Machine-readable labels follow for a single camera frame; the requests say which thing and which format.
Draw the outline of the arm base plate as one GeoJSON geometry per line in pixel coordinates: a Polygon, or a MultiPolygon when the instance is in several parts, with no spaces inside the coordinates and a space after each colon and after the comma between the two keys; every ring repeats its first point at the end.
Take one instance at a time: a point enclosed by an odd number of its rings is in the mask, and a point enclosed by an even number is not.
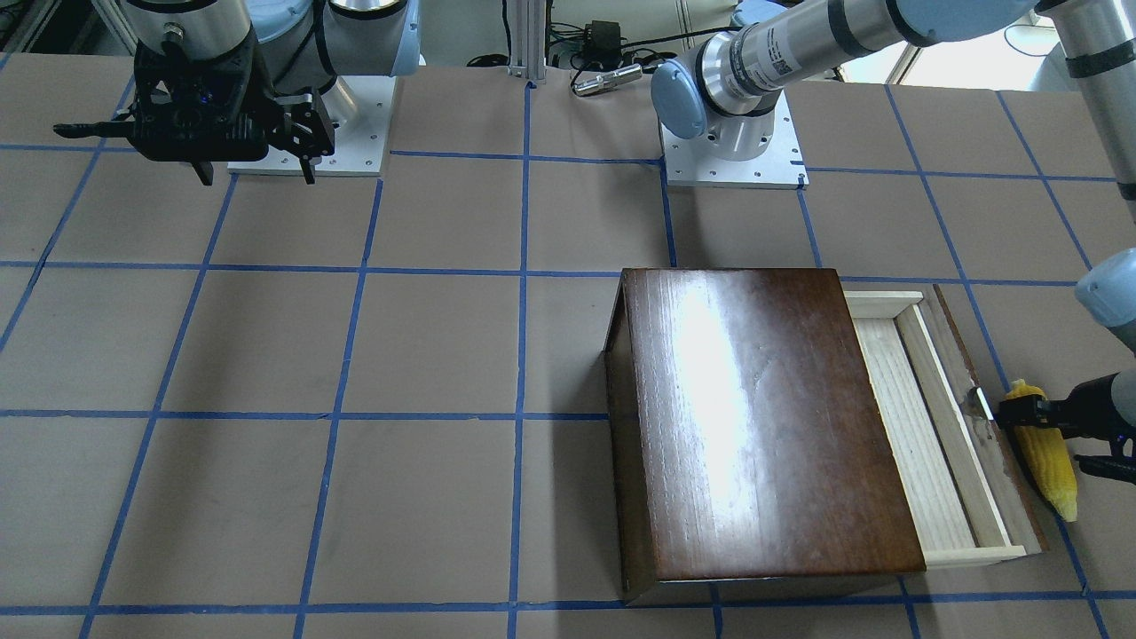
{"type": "Polygon", "coordinates": [[[705,135],[679,138],[659,125],[670,185],[804,189],[810,183],[787,97],[766,96],[771,113],[710,114],[705,135]]]}
{"type": "MultiPolygon", "coordinates": [[[[339,76],[335,84],[320,97],[334,125],[334,151],[312,159],[315,177],[381,177],[387,156],[387,138],[393,115],[398,78],[389,76],[339,76]]],[[[307,117],[310,109],[296,113],[293,121],[300,130],[315,130],[315,121],[307,117]]],[[[229,161],[231,174],[259,175],[259,177],[302,177],[300,158],[289,151],[272,148],[259,161],[229,161]]]]}

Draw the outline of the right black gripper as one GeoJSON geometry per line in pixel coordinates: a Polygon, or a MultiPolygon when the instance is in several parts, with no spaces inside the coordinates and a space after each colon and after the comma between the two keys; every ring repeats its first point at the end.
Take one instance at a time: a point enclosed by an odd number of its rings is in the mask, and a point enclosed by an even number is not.
{"type": "Polygon", "coordinates": [[[315,165],[335,153],[335,125],[318,90],[269,99],[264,124],[247,97],[261,66],[258,43],[245,40],[212,60],[181,64],[137,45],[133,121],[56,122],[53,133],[122,138],[149,161],[179,161],[214,185],[212,161],[260,161],[268,146],[296,157],[307,185],[315,165]]]}

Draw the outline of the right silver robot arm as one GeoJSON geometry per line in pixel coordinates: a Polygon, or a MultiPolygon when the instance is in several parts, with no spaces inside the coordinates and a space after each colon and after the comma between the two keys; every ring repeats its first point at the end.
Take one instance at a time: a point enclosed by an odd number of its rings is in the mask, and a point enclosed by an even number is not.
{"type": "Polygon", "coordinates": [[[125,1],[135,94],[62,138],[122,138],[203,185],[236,174],[378,177],[396,80],[421,65],[417,1],[125,1]]]}

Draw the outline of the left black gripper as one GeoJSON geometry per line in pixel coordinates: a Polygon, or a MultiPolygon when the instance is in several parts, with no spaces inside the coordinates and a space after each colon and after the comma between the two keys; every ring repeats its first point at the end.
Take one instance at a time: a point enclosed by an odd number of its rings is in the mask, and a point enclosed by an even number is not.
{"type": "MultiPolygon", "coordinates": [[[[1062,429],[1069,437],[1135,438],[1135,372],[1121,371],[1075,387],[1062,401],[1017,397],[999,403],[999,426],[1062,429]]],[[[1084,474],[1136,486],[1135,460],[1114,454],[1075,454],[1084,474]]]]}

